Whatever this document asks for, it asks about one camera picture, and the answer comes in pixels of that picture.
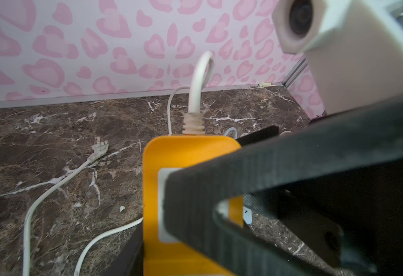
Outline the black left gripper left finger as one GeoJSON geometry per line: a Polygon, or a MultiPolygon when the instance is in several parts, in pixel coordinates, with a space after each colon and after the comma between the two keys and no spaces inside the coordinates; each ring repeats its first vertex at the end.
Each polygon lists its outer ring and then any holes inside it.
{"type": "Polygon", "coordinates": [[[143,251],[143,224],[139,224],[121,253],[102,276],[142,276],[143,251]]]}

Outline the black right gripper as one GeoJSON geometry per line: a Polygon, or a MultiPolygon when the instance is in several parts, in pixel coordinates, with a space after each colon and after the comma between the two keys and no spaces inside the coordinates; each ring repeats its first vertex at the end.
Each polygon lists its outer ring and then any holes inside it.
{"type": "Polygon", "coordinates": [[[179,241],[239,276],[325,271],[238,228],[227,199],[260,197],[329,265],[363,276],[403,276],[403,95],[319,119],[171,174],[164,224],[179,241]]]}

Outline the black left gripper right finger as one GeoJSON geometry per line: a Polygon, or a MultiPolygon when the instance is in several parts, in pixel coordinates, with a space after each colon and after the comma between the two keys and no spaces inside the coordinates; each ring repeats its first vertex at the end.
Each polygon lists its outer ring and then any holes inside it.
{"type": "Polygon", "coordinates": [[[259,143],[261,141],[265,141],[270,138],[277,137],[279,135],[279,127],[272,125],[266,128],[263,128],[259,131],[252,132],[243,137],[237,138],[237,142],[240,145],[251,145],[255,143],[259,143]]]}

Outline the yellow power strip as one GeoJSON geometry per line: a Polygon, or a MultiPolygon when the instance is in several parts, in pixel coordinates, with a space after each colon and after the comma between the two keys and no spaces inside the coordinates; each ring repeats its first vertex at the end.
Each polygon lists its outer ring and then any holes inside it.
{"type": "Polygon", "coordinates": [[[143,153],[143,274],[230,276],[232,273],[183,243],[170,231],[169,208],[189,199],[184,184],[169,193],[169,177],[180,170],[233,153],[240,144],[227,136],[170,135],[150,141],[143,153]]]}

